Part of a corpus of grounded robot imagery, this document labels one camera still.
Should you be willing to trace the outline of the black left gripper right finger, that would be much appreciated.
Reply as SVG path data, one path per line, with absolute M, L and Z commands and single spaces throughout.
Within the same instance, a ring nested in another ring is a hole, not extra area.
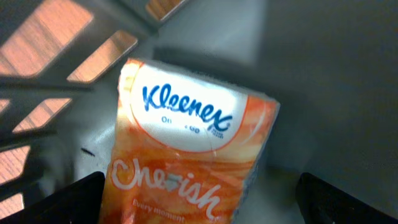
M 306 224 L 397 224 L 396 218 L 308 172 L 300 176 L 295 198 Z

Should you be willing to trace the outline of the orange Kleenex tissue pack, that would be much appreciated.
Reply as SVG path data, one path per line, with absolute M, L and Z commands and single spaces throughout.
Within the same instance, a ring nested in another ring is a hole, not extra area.
M 166 63 L 129 58 L 100 223 L 232 223 L 279 103 Z

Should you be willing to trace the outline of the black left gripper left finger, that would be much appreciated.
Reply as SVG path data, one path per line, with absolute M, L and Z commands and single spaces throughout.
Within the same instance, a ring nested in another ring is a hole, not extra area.
M 45 199 L 1 219 L 1 224 L 96 224 L 105 177 L 94 172 Z

